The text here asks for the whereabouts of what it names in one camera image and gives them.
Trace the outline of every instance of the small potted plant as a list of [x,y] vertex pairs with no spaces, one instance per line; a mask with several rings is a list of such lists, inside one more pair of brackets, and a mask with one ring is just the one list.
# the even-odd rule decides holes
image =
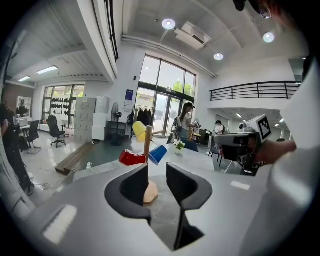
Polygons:
[[177,140],[175,143],[173,143],[174,146],[174,153],[177,155],[182,155],[182,151],[185,148],[185,144],[181,140]]

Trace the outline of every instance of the red mug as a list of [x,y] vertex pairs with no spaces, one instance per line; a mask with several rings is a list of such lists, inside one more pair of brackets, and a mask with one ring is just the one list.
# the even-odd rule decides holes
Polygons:
[[121,155],[119,156],[119,162],[126,166],[144,164],[146,161],[146,156],[144,154],[137,154],[128,149],[122,151]]

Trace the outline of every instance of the wooden plank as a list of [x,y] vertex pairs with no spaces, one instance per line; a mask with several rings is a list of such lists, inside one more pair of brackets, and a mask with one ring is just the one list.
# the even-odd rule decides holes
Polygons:
[[76,166],[79,160],[87,154],[95,145],[92,143],[85,143],[81,147],[79,147],[75,152],[68,155],[64,160],[62,160],[57,166],[55,170],[58,173],[63,175],[68,175],[70,171]]

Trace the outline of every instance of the balcony railing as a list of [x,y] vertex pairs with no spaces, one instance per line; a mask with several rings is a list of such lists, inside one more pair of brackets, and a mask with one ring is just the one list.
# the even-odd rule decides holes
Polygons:
[[269,81],[239,84],[210,90],[210,101],[273,98],[289,100],[298,90],[299,81]]

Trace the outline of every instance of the wooden mug stand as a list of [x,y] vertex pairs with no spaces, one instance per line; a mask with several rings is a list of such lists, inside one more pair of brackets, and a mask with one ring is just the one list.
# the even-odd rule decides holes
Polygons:
[[[148,125],[146,127],[144,151],[143,151],[143,154],[145,155],[146,163],[148,163],[148,160],[149,160],[151,136],[155,135],[155,134],[161,134],[163,132],[164,132],[164,130],[160,130],[160,131],[156,131],[156,132],[152,133],[152,126]],[[143,203],[144,204],[151,204],[156,199],[158,194],[159,194],[159,192],[157,189],[157,185],[149,179],[149,186],[147,187],[147,189],[144,193]]]

